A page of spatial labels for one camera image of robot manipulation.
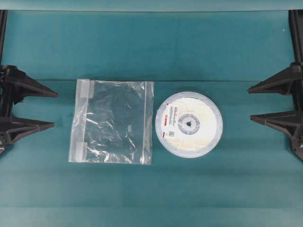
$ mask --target plastic ziplock bag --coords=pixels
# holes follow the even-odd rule
[[[79,79],[70,162],[150,164],[153,82]]]

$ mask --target teal backdrop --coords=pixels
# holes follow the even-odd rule
[[[251,114],[292,110],[289,96],[247,89],[294,61],[287,11],[9,11],[3,64],[59,93],[14,115],[55,122],[0,156],[2,227],[301,227],[303,163],[285,135]],[[169,153],[153,131],[152,165],[69,163],[76,79],[153,80],[154,113],[196,91],[223,116],[204,157]]]

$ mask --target clear plastic spool flange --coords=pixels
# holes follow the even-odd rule
[[[222,132],[218,107],[196,92],[174,94],[157,111],[157,136],[169,152],[180,157],[207,154],[218,144]]]

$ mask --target teal surface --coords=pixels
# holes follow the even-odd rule
[[[293,61],[286,11],[15,11],[3,61],[60,97],[14,108],[56,127],[0,157],[0,226],[302,226],[303,164],[283,134],[249,120],[291,110],[291,97],[246,92]],[[219,107],[223,137],[195,159],[169,153],[153,132],[150,166],[68,163],[81,77],[156,80],[155,110],[176,92],[200,92]]]
[[[302,9],[301,0],[1,0],[1,9],[57,11],[201,12]]]
[[[3,64],[36,79],[258,81],[293,55],[287,11],[12,11]]]

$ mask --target white sticker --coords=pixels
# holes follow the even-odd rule
[[[177,126],[178,126],[178,113],[179,113],[178,105],[167,103],[165,120],[164,120],[163,137],[175,138]]]

